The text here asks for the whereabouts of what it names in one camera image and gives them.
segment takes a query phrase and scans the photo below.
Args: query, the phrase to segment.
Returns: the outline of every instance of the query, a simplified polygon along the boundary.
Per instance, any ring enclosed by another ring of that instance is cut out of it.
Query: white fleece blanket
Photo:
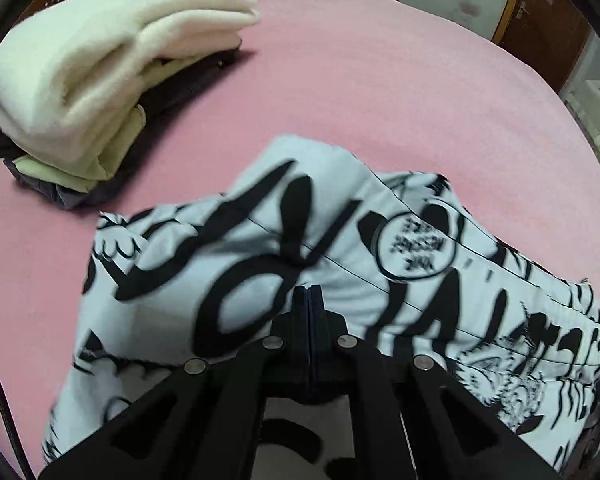
[[[88,166],[146,89],[146,66],[239,46],[255,3],[67,0],[39,12],[0,44],[0,128],[63,171]]]

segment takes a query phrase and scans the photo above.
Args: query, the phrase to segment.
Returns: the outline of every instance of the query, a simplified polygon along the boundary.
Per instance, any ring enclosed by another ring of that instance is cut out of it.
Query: circular logo print
[[[414,213],[400,213],[376,235],[376,262],[394,282],[429,278],[456,256],[456,242]]]

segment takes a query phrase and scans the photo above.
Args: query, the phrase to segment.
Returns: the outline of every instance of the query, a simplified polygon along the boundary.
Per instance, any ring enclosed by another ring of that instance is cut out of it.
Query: bed
[[[260,0],[240,61],[174,119],[106,210],[226,189],[277,134],[339,144],[376,171],[443,173],[507,243],[600,298],[600,166],[528,66],[392,0]],[[34,471],[71,365],[96,212],[17,187],[0,163],[0,378]],[[0,448],[15,464],[0,420]]]

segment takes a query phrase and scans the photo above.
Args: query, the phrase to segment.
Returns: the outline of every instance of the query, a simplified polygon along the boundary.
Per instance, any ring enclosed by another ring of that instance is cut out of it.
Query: folded clothes
[[[24,152],[0,131],[0,158],[16,180],[47,197],[62,209],[97,206],[115,197],[133,177],[151,151],[160,134],[178,111],[178,105],[191,101],[216,81],[222,69],[234,61],[236,50],[217,52],[178,72],[151,88],[139,101],[146,115],[146,126],[138,135],[112,179],[98,182],[88,192],[78,192],[66,186],[47,182],[19,171],[14,158]]]
[[[187,59],[176,59],[165,62],[156,60],[153,63],[151,71],[147,70],[146,79],[150,88],[160,84],[162,81],[171,77],[183,68],[203,59],[203,57],[204,56],[190,57]],[[90,178],[90,176],[86,174],[76,175],[71,171],[59,170],[30,155],[26,155],[23,158],[16,160],[16,167],[20,172],[29,176],[67,186],[76,191],[89,192],[96,186],[99,180],[109,180],[116,174],[125,153],[128,151],[140,131],[142,131],[145,124],[146,119],[144,110],[141,106],[135,106],[129,110],[128,114],[123,117],[123,121],[117,132],[97,156],[97,168],[101,171],[99,171],[98,174],[93,175],[93,178]]]
[[[110,178],[98,156],[159,82],[160,60],[186,65],[238,47],[237,31],[258,21],[255,3],[67,0],[49,7],[0,44],[0,129],[58,170]]]

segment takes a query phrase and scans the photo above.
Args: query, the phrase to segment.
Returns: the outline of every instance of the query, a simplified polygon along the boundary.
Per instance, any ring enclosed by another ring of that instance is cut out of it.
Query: black and white printed fabric
[[[231,357],[267,335],[293,287],[313,284],[350,333],[387,355],[432,356],[562,468],[600,379],[589,283],[559,279],[491,235],[443,176],[376,175],[342,148],[295,136],[274,140],[227,194],[101,214],[46,458],[184,361]],[[313,468],[307,477],[296,466],[302,478],[346,472],[352,445],[333,429],[345,402],[270,400],[254,478],[281,478],[270,464],[289,455]]]

